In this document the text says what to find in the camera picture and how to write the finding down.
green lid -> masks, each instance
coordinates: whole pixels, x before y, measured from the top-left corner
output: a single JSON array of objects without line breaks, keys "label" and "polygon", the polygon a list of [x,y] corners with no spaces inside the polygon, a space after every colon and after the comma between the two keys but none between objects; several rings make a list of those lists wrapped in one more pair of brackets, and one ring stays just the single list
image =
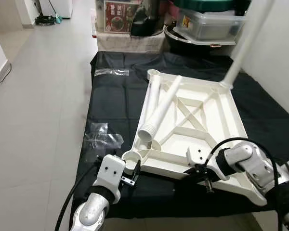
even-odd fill
[{"label": "green lid", "polygon": [[198,12],[221,12],[233,9],[233,0],[175,0],[174,4]]}]

clear plastic storage box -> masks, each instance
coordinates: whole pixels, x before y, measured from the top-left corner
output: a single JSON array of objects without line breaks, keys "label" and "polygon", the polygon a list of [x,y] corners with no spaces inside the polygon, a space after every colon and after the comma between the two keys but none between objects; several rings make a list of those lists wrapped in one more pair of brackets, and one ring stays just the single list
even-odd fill
[{"label": "clear plastic storage box", "polygon": [[176,32],[198,41],[234,41],[245,17],[180,9]]}]

tile floor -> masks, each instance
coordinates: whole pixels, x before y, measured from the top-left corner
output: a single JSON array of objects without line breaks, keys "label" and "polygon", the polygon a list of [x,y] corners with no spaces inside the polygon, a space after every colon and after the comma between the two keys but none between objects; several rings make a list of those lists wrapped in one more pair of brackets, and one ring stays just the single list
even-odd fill
[{"label": "tile floor", "polygon": [[[0,231],[52,231],[75,180],[91,92],[94,0],[37,26],[0,85]],[[7,49],[15,53],[8,44]],[[66,212],[61,230],[68,230]],[[105,230],[251,230],[237,217],[109,219]]]},{"label": "tile floor", "polygon": [[23,29],[12,32],[0,33],[0,45],[7,59],[12,62],[21,47],[27,41],[33,29]]}]

box lid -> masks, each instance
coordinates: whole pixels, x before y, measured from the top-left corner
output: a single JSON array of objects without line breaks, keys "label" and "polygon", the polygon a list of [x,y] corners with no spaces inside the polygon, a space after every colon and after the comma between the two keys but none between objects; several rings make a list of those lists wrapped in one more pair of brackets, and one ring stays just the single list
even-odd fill
[{"label": "box lid", "polygon": [[198,23],[216,23],[216,22],[231,22],[235,24],[235,21],[245,21],[245,16],[235,16],[234,11],[225,12],[205,12],[200,13],[193,10],[180,9],[180,14],[188,15],[194,20],[198,20]]},{"label": "box lid", "polygon": [[233,9],[233,0],[175,0],[174,4],[199,12],[220,12]]}]

white appliance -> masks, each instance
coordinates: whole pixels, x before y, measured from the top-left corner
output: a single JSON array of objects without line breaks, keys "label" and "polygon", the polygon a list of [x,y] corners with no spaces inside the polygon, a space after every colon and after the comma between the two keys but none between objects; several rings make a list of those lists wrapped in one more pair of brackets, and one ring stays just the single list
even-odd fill
[{"label": "white appliance", "polygon": [[[70,18],[73,11],[72,0],[50,0],[54,9],[63,18]],[[48,0],[39,0],[43,15],[55,16],[54,11]]]}]

